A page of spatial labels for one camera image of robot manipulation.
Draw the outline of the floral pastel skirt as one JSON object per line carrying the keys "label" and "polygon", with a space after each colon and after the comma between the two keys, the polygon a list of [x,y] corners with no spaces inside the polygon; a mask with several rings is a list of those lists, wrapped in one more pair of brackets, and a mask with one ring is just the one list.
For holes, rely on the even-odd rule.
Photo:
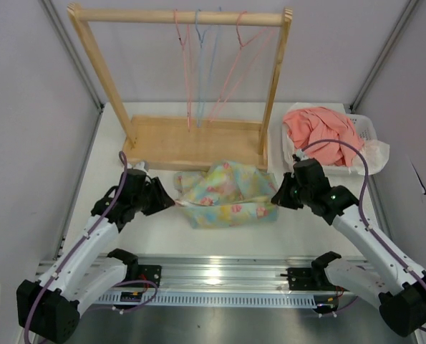
{"label": "floral pastel skirt", "polygon": [[177,172],[177,207],[194,229],[221,229],[274,222],[278,208],[272,173],[252,165],[219,161],[208,171]]}

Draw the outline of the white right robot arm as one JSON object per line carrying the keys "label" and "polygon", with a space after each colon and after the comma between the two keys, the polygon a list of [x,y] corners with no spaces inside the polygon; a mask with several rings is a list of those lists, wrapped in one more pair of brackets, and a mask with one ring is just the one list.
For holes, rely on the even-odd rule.
{"label": "white right robot arm", "polygon": [[373,266],[369,273],[335,252],[312,262],[311,283],[343,287],[378,309],[386,325],[407,337],[426,332],[426,269],[408,257],[365,215],[362,202],[345,186],[331,186],[320,163],[310,158],[286,172],[271,202],[286,209],[305,206],[345,236]]}

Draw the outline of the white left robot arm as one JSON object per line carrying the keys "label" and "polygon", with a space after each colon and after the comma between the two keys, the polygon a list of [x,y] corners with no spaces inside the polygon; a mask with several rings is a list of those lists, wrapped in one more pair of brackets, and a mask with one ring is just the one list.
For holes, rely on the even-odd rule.
{"label": "white left robot arm", "polygon": [[146,162],[126,168],[119,184],[95,203],[73,246],[37,281],[26,279],[17,288],[18,320],[25,341],[34,333],[53,343],[65,343],[81,316],[112,287],[157,287],[151,280],[140,279],[137,256],[123,249],[113,249],[97,269],[89,269],[136,214],[150,216],[174,204],[160,179],[149,177]]}

